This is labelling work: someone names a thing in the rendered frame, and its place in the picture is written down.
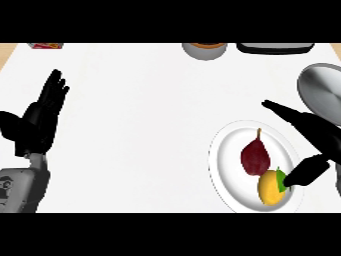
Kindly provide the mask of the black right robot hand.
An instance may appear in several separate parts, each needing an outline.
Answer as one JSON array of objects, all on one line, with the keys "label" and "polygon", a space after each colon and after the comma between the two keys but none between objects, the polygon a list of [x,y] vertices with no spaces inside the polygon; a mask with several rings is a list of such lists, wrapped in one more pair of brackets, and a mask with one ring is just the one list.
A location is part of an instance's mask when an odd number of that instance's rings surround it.
[{"label": "black right robot hand", "polygon": [[284,186],[308,186],[330,168],[328,161],[341,165],[341,128],[312,113],[265,100],[262,105],[293,125],[319,153],[302,160],[284,179]]}]

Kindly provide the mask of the grey bowl with brown rim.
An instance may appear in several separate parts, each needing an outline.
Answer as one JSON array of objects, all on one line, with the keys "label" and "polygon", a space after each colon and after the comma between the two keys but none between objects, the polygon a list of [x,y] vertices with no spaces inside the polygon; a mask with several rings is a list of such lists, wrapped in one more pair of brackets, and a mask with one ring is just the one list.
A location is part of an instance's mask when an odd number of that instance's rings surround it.
[{"label": "grey bowl with brown rim", "polygon": [[209,60],[215,60],[223,55],[228,44],[226,43],[215,43],[215,44],[184,43],[182,47],[185,52],[192,58],[209,61]]}]

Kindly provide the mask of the silver metal pan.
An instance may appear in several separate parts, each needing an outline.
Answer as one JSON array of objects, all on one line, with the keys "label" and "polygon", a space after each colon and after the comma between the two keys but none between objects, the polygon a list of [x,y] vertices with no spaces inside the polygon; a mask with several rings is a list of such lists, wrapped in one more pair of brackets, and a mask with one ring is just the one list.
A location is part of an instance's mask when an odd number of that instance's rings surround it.
[{"label": "silver metal pan", "polygon": [[297,78],[297,91],[311,111],[341,126],[341,67],[330,63],[309,65]]}]

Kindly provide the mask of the red and yellow box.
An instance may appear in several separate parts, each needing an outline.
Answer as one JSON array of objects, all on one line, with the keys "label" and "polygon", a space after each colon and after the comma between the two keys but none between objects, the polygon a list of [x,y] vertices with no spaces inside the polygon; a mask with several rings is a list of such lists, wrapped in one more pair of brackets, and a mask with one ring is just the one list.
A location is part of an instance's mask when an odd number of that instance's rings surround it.
[{"label": "red and yellow box", "polygon": [[27,43],[31,49],[62,49],[64,43]]}]

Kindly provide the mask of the dark red pear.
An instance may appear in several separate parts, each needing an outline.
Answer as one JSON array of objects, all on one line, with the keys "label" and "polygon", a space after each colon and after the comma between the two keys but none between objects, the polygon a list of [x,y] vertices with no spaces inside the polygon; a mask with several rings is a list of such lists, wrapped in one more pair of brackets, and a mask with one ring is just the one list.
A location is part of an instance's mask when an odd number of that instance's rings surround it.
[{"label": "dark red pear", "polygon": [[271,167],[271,157],[259,134],[241,151],[241,165],[251,176],[262,176]]}]

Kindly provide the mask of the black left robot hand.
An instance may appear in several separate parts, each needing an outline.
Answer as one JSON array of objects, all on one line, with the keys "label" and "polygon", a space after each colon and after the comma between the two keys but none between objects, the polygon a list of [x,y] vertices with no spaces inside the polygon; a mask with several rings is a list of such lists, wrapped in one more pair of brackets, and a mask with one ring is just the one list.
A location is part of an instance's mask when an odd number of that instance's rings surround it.
[{"label": "black left robot hand", "polygon": [[52,147],[58,116],[70,87],[60,70],[54,70],[45,82],[42,93],[18,117],[0,111],[0,132],[5,139],[15,142],[15,156],[31,153],[46,154]]}]

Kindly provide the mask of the yellow lemon with green leaf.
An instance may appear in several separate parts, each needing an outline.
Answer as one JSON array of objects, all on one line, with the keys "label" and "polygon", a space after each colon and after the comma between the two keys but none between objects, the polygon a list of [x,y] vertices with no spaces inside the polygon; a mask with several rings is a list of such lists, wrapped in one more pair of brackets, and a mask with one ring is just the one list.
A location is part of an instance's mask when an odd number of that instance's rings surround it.
[{"label": "yellow lemon with green leaf", "polygon": [[280,204],[285,198],[287,192],[291,190],[291,188],[284,185],[285,178],[287,174],[281,168],[268,170],[259,178],[259,198],[266,206]]}]

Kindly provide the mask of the white round plate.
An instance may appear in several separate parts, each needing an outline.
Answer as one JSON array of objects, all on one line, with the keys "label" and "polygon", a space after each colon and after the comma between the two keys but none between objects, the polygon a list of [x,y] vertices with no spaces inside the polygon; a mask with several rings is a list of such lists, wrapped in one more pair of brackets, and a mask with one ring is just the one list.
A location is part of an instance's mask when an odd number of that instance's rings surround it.
[{"label": "white round plate", "polygon": [[303,200],[303,189],[291,187],[278,204],[266,206],[257,191],[259,176],[247,174],[241,164],[241,151],[260,137],[269,153],[269,170],[290,174],[300,163],[296,150],[282,134],[265,123],[235,121],[228,124],[213,139],[209,152],[209,171],[216,192],[237,213],[293,213]]}]

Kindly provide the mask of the black and grey appliance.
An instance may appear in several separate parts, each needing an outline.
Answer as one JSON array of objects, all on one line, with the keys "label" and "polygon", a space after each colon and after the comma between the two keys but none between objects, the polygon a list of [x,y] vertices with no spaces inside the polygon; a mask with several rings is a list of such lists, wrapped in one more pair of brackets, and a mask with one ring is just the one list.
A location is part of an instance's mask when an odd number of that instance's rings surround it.
[{"label": "black and grey appliance", "polygon": [[314,43],[238,43],[241,52],[265,55],[303,54],[314,48]]}]

